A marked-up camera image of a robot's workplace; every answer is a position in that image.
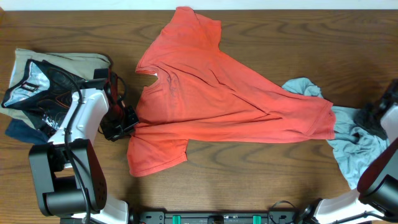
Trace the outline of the light blue t-shirt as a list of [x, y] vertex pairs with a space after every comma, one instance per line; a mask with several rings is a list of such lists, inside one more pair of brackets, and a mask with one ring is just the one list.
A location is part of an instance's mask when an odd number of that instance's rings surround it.
[[336, 121], [335, 138], [328, 141], [333, 155], [349, 187], [355, 189], [360, 177], [371, 163], [384, 152], [390, 141], [369, 134], [354, 123], [359, 109], [333, 106]]

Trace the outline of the red t-shirt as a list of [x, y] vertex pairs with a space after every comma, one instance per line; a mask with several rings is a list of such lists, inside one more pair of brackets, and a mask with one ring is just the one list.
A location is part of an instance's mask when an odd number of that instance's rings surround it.
[[333, 139], [332, 103], [284, 90], [219, 48], [221, 22], [178, 7], [136, 72], [143, 89], [127, 159], [142, 177], [187, 160], [191, 140], [292, 143]]

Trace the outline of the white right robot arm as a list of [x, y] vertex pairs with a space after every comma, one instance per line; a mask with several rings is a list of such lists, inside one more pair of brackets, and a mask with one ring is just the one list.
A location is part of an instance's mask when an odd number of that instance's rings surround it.
[[397, 223], [397, 103], [381, 118], [389, 147], [362, 174], [356, 189], [321, 200], [304, 223]]

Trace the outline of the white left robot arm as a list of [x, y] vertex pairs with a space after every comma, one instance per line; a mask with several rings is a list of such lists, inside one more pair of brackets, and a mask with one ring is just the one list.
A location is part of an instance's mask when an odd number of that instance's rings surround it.
[[132, 106], [109, 91], [83, 89], [60, 129], [46, 144], [34, 145], [29, 163], [39, 209], [62, 223], [129, 223], [129, 205], [108, 195], [95, 154], [97, 130], [110, 141], [126, 138], [138, 118]]

